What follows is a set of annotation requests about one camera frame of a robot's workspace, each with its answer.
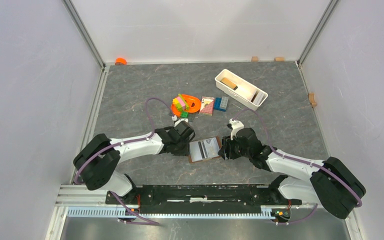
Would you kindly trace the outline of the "patterned grey credit card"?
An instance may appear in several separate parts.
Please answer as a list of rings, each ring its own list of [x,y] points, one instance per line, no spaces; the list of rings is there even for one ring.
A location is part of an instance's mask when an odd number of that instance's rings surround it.
[[[219,142],[216,137],[207,138],[203,141],[204,153],[207,159],[217,158],[220,150]]]

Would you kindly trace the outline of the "brown leather card holder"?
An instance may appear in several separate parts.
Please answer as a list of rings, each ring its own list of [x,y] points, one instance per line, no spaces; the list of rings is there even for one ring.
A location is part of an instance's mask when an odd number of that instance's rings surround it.
[[[219,136],[192,141],[189,143],[188,161],[194,164],[220,158],[219,151],[221,146]]]

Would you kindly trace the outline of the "grey striped credit card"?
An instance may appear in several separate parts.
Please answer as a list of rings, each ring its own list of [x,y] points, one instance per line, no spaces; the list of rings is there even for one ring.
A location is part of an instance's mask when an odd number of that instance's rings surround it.
[[[203,161],[206,158],[203,141],[193,141],[189,144],[189,155],[192,163]]]

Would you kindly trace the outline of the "white rectangular plastic tray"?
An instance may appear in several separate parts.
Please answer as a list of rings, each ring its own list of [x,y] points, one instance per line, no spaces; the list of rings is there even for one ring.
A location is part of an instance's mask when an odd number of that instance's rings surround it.
[[[222,78],[228,78],[232,82],[234,82],[238,88],[236,90],[230,89],[228,86],[224,85],[220,82]],[[256,111],[268,98],[268,93],[261,90],[260,88],[256,87],[252,83],[246,81],[242,77],[236,75],[232,71],[228,69],[223,69],[215,78],[215,84],[216,87],[220,90],[222,90],[225,94],[232,97],[233,99],[237,100],[244,106],[246,106],[249,109],[252,109]],[[262,91],[265,93],[264,100],[259,104],[255,105],[252,103],[252,98],[256,94],[257,91]]]

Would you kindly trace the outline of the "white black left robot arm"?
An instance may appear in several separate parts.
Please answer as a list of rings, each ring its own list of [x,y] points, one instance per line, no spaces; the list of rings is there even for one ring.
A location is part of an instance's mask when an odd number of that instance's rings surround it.
[[[77,170],[74,182],[84,184],[90,191],[108,190],[125,204],[131,204],[137,198],[137,190],[126,174],[116,172],[117,166],[148,155],[187,156],[194,137],[195,131],[186,121],[128,138],[98,134],[73,159]]]

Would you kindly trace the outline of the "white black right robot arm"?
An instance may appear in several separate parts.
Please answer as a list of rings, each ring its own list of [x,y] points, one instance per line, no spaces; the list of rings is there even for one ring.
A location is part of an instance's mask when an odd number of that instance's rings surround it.
[[[262,144],[252,128],[234,136],[224,136],[218,154],[225,160],[247,158],[256,168],[279,173],[269,189],[275,204],[300,200],[323,206],[331,215],[345,219],[362,206],[366,188],[336,157],[313,160],[288,155],[276,147]]]

